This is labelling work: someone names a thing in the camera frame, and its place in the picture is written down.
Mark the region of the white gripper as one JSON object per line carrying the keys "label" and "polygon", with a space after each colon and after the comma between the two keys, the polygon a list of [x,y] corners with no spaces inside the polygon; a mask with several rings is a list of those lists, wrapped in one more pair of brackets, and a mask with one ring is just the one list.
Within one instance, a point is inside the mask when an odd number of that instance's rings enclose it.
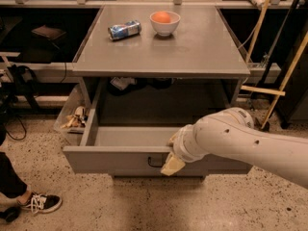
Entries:
{"label": "white gripper", "polygon": [[167,142],[172,149],[164,165],[161,173],[171,176],[180,171],[186,164],[199,161],[208,155],[209,152],[201,148],[195,140],[193,126],[186,125],[179,129]]}

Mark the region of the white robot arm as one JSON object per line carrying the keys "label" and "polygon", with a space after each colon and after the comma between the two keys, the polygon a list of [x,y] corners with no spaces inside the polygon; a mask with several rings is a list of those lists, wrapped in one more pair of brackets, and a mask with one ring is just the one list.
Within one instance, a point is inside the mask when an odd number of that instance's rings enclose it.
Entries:
{"label": "white robot arm", "polygon": [[170,176],[208,154],[241,161],[308,188],[308,140],[258,131],[252,116],[234,107],[179,129],[161,173]]}

